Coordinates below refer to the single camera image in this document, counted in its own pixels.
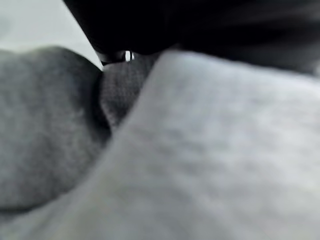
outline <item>black fabric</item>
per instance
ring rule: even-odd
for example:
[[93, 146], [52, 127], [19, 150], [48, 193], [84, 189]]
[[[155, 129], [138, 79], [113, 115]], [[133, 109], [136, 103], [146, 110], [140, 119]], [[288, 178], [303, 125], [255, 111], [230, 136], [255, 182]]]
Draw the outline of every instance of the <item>black fabric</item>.
[[312, 72], [320, 58], [315, 0], [64, 0], [98, 52], [181, 48]]

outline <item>knit texture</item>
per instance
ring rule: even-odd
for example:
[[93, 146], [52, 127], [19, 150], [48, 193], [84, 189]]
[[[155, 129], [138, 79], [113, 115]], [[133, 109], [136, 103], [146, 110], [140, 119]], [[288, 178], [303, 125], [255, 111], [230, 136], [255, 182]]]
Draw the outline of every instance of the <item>knit texture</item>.
[[101, 71], [69, 50], [0, 52], [0, 223], [76, 186], [106, 133], [92, 114]]
[[318, 240], [316, 78], [164, 54], [87, 180], [1, 240]]

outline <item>gray fabric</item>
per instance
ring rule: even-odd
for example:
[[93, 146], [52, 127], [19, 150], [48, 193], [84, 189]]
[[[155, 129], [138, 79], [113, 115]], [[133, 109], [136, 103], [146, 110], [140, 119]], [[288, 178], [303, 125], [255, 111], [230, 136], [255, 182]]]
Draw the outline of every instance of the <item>gray fabric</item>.
[[159, 55], [135, 54], [134, 61], [104, 67], [99, 99], [112, 131], [117, 129], [133, 107]]
[[1, 240], [318, 240], [317, 79], [168, 52], [86, 182]]
[[0, 52], [0, 224], [77, 185], [105, 145], [90, 106], [101, 71], [69, 50]]

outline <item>gray cloth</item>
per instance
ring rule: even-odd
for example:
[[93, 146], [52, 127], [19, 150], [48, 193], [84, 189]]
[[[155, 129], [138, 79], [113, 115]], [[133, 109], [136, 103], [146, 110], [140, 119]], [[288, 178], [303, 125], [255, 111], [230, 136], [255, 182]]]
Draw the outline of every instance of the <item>gray cloth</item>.
[[165, 53], [87, 180], [1, 240], [318, 240], [317, 79]]
[[139, 97], [140, 91], [159, 57], [135, 54], [134, 61], [106, 65], [100, 84], [100, 105], [114, 132]]
[[90, 102], [101, 71], [59, 47], [0, 52], [0, 223], [73, 189], [105, 146]]

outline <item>white background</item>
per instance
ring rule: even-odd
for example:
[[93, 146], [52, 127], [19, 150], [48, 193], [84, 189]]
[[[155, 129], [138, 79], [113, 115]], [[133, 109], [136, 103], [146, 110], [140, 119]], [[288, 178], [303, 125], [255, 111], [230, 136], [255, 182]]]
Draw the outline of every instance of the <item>white background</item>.
[[101, 67], [63, 0], [0, 0], [0, 49], [28, 50], [58, 45]]

